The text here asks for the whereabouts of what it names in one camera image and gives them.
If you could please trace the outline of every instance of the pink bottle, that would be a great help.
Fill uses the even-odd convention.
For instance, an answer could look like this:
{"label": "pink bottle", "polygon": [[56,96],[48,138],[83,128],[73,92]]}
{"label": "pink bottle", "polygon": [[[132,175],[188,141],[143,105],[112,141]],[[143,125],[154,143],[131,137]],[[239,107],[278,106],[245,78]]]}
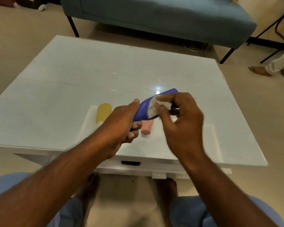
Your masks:
{"label": "pink bottle", "polygon": [[154,120],[143,120],[142,121],[142,128],[141,128],[141,133],[143,135],[149,135],[151,133],[151,127],[154,123]]}

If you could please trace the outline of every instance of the blue pants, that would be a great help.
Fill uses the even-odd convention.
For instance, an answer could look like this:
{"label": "blue pants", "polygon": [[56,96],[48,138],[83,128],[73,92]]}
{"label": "blue pants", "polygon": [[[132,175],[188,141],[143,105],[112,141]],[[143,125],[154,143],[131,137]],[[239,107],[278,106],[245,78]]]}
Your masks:
{"label": "blue pants", "polygon": [[[0,194],[18,184],[29,175],[31,173],[18,172],[0,176]],[[269,205],[252,196],[250,196],[250,199],[279,227],[284,227],[282,218]],[[82,219],[81,202],[76,198],[70,198],[47,227],[79,227]],[[175,198],[170,204],[170,221],[173,227],[216,226],[200,196]]]}

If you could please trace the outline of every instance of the forearm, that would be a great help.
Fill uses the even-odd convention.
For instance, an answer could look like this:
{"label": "forearm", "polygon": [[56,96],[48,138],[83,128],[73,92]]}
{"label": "forearm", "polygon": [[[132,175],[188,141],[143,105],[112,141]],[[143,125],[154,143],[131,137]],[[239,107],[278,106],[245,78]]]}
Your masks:
{"label": "forearm", "polygon": [[104,159],[89,137],[0,195],[0,227],[46,226]]}
{"label": "forearm", "polygon": [[217,226],[276,227],[205,154],[183,166]]}

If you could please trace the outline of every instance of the left hand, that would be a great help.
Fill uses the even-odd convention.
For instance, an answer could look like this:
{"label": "left hand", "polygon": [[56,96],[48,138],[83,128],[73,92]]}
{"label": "left hand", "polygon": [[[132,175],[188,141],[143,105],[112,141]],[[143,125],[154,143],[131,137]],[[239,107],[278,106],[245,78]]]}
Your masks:
{"label": "left hand", "polygon": [[142,122],[133,122],[133,117],[139,107],[139,99],[135,99],[129,105],[116,107],[93,133],[106,152],[107,159],[112,158],[123,143],[131,143],[138,137]]}

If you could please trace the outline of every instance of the beige floor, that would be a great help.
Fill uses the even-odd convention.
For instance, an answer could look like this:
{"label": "beige floor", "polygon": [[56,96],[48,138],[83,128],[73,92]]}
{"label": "beige floor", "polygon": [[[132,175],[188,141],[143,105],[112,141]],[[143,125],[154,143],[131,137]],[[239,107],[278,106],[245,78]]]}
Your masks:
{"label": "beige floor", "polygon": [[[282,6],[278,11],[270,12],[272,14],[267,20],[265,14],[260,15],[250,3],[242,4],[259,23],[257,31],[261,31],[284,11]],[[269,10],[268,4],[273,8],[275,2],[265,2],[263,9],[266,11]],[[0,7],[0,94],[55,35],[74,36],[62,8],[51,4],[48,7],[44,12]],[[214,46],[203,53],[191,53],[181,46],[180,40],[174,38],[86,20],[74,19],[74,22],[83,38],[216,59],[221,59],[228,50]],[[270,31],[268,37],[275,35]],[[273,51],[243,45],[220,68],[270,164],[269,168],[232,166],[231,179],[246,193],[267,202],[284,218],[284,77],[257,76],[246,68],[258,65]],[[38,168],[38,164],[19,156],[0,153],[0,175],[35,171]],[[101,179],[87,226],[163,226],[155,200],[156,191],[150,179],[120,175],[102,175]],[[189,180],[177,180],[177,183],[179,195],[197,194]]]}

